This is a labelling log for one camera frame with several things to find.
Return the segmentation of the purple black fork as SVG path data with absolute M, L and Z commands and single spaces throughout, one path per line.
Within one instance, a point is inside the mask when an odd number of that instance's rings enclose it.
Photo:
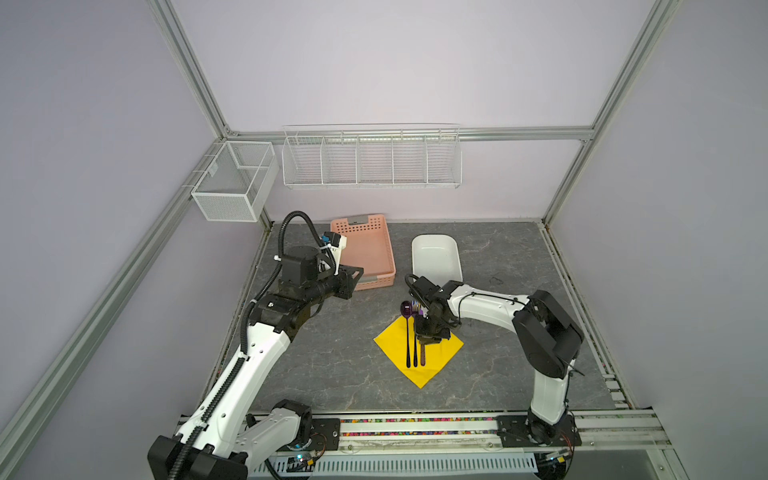
M 413 321 L 413 356 L 412 356 L 412 364 L 414 368 L 417 368 L 419 366 L 420 360 L 419 360 L 419 340 L 418 340 L 418 332 L 417 327 L 419 324 L 419 318 L 421 315 L 421 309 L 420 304 L 417 301 L 413 301 L 411 303 L 411 311 L 412 311 L 412 321 Z

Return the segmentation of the purple black spoon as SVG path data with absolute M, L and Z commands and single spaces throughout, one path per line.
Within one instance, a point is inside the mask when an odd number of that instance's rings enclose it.
M 412 315 L 412 303 L 410 301 L 403 301 L 400 304 L 400 313 L 405 321 L 405 345 L 406 345 L 406 367 L 411 368 L 411 352 L 410 352 L 410 328 L 409 321 Z

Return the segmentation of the yellow paper napkin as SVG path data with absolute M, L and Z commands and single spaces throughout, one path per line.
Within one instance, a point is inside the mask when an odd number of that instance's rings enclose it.
M 413 319 L 403 316 L 396 318 L 374 342 L 394 367 L 419 389 L 437 376 L 464 345 L 455 335 L 440 343 L 425 345 L 415 338 Z

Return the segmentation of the white oval tray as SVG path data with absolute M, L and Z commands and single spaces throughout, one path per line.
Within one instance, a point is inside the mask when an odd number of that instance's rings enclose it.
M 423 234 L 411 243 L 412 273 L 443 286 L 448 281 L 463 281 L 456 240 L 445 234 Z

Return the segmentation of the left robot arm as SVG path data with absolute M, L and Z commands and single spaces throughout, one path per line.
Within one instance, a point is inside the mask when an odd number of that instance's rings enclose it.
M 293 211 L 278 230 L 276 266 L 248 304 L 240 346 L 198 410 L 172 436 L 159 436 L 147 460 L 156 479 L 246 479 L 288 446 L 311 441 L 312 413 L 296 401 L 278 402 L 263 420 L 243 425 L 258 392 L 299 329 L 325 301 L 348 300 L 363 268 L 342 264 L 343 235 L 318 233 Z

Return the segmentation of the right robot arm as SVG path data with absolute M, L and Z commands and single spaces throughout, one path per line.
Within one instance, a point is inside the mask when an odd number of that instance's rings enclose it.
M 551 445 L 566 436 L 567 394 L 584 333 L 551 293 L 505 295 L 455 280 L 438 286 L 415 274 L 407 275 L 405 283 L 421 307 L 414 314 L 414 333 L 424 345 L 449 340 L 464 319 L 514 333 L 535 371 L 526 419 L 530 439 Z

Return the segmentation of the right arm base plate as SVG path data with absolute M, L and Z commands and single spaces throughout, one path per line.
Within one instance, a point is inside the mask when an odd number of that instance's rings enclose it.
M 554 425 L 527 414 L 500 415 L 496 421 L 497 435 L 504 448 L 582 445 L 575 417 L 569 412 Z

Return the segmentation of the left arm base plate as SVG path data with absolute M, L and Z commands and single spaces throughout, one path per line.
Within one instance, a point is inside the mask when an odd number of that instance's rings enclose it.
M 336 451 L 341 440 L 339 418 L 314 418 L 306 435 L 284 447 L 286 451 Z

